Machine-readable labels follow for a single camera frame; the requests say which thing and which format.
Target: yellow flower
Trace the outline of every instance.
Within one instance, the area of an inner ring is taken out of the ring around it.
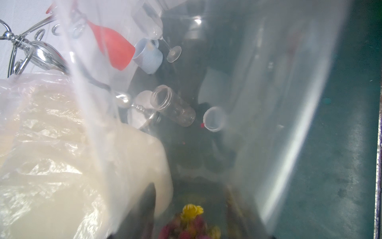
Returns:
[[[182,222],[187,223],[196,218],[197,215],[203,213],[203,208],[201,206],[195,206],[194,204],[187,204],[183,207],[180,217]]]
[[[209,232],[208,232],[208,236],[211,238],[211,239],[220,239],[220,237],[222,236],[222,233],[220,232],[220,228],[218,226],[213,226]]]

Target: light blue mug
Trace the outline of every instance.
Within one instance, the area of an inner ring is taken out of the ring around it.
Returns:
[[[150,39],[143,38],[134,46],[135,53],[133,55],[133,60],[147,74],[154,74],[162,64],[163,60],[163,54],[158,49],[158,40],[153,41],[155,45]]]

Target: wine glass base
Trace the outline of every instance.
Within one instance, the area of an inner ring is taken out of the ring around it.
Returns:
[[[170,52],[167,55],[167,61],[170,63],[173,63],[179,58],[181,53],[182,53],[182,48],[180,46],[171,48]]]

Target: clear plastic cup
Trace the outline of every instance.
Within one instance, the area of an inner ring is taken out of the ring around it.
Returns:
[[[227,115],[221,107],[209,108],[203,116],[203,124],[211,132],[218,132],[226,123]]]
[[[195,120],[195,110],[166,85],[160,85],[151,94],[155,110],[181,126],[188,127]]]

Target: glass stem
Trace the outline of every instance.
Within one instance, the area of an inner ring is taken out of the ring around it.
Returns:
[[[171,50],[171,47],[167,44],[167,42],[164,40],[163,36],[160,38],[164,43],[165,45],[167,46],[167,49],[168,50]]]

